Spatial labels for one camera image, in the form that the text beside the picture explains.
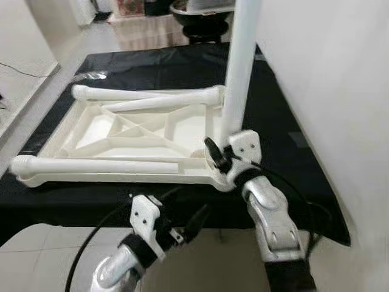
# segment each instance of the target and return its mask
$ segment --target white pole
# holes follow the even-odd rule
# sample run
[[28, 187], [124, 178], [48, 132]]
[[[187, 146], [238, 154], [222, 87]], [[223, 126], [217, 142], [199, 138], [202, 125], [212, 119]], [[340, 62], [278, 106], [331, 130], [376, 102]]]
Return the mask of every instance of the white pole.
[[86, 85], [73, 85], [72, 95], [77, 100], [146, 100], [155, 98], [176, 98], [182, 97], [197, 99], [198, 96], [218, 94], [223, 86], [216, 85], [204, 89], [191, 90], [188, 93], [160, 93], [145, 91], [115, 90], [104, 88], [93, 88]]
[[102, 108], [112, 112], [117, 112], [183, 105], [217, 105], [221, 103], [220, 90], [221, 86], [214, 86], [202, 89], [201, 91], [194, 91], [185, 94], [172, 94], [170, 96], [155, 97], [153, 99], [140, 99], [128, 102], [112, 103], [109, 105], [103, 105]]
[[225, 79], [227, 88], [222, 112], [220, 147], [228, 144], [228, 136], [242, 129], [261, 2], [261, 0], [236, 0]]
[[40, 158], [18, 155], [11, 162], [18, 176], [37, 173], [167, 173], [178, 174], [178, 164], [148, 161], [111, 161], [93, 159]]

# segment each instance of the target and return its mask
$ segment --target black basin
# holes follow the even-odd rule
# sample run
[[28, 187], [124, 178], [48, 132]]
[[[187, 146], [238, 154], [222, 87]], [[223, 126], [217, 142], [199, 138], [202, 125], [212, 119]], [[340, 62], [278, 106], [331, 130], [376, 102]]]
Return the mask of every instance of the black basin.
[[185, 11], [186, 3], [186, 0], [176, 0], [170, 5], [170, 11], [183, 26], [213, 26], [223, 22], [230, 14], [230, 12], [221, 12], [209, 15], [189, 15]]

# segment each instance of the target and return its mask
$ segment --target white vertical tube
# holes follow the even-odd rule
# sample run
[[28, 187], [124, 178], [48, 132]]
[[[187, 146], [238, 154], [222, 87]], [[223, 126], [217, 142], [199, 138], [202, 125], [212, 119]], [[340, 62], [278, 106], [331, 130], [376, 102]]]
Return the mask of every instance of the white vertical tube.
[[155, 92], [115, 90], [105, 88], [94, 88], [86, 85], [73, 85], [72, 95], [78, 100], [138, 100], [150, 99], [153, 97], [170, 96]]
[[219, 146], [242, 128], [261, 0], [236, 0]]

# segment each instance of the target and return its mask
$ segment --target white wall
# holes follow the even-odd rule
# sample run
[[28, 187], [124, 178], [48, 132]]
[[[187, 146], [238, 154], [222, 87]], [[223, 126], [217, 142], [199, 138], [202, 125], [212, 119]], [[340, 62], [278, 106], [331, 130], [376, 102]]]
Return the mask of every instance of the white wall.
[[72, 51], [81, 36], [69, 0], [26, 0], [38, 27], [58, 61]]
[[329, 180], [353, 247], [312, 258], [321, 291], [389, 291], [389, 4], [263, 0], [258, 44]]
[[[57, 65], [24, 0], [0, 1], [0, 62], [35, 75], [50, 74]], [[21, 75], [0, 65], [0, 136], [45, 78]]]

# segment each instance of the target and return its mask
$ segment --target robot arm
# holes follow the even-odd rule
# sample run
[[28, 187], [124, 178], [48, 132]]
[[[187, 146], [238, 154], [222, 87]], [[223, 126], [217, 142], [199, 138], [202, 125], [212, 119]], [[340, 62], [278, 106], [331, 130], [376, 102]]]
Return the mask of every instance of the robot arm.
[[191, 242], [210, 215], [204, 205], [189, 220], [183, 232], [171, 226], [166, 206], [154, 196], [133, 198], [130, 223], [134, 233], [127, 235], [118, 250], [96, 267], [91, 292], [132, 292], [137, 282], [157, 259], [163, 261], [172, 246]]
[[258, 133], [245, 130], [230, 136], [223, 152], [210, 138], [204, 142], [215, 167], [247, 203], [272, 291], [316, 291], [285, 195], [252, 165], [261, 161]]
[[[242, 131], [230, 136], [223, 152], [205, 139], [215, 167], [227, 183], [241, 191], [256, 227], [260, 253], [274, 291], [314, 291], [309, 263], [298, 229], [287, 212], [285, 195], [251, 162], [260, 162], [258, 134]], [[133, 198], [130, 223], [134, 233], [123, 239], [117, 252], [104, 259], [93, 274], [91, 292], [134, 291], [137, 281], [155, 260], [163, 260], [172, 246], [192, 241], [210, 214], [201, 208], [183, 232], [171, 226], [164, 204], [153, 196]]]

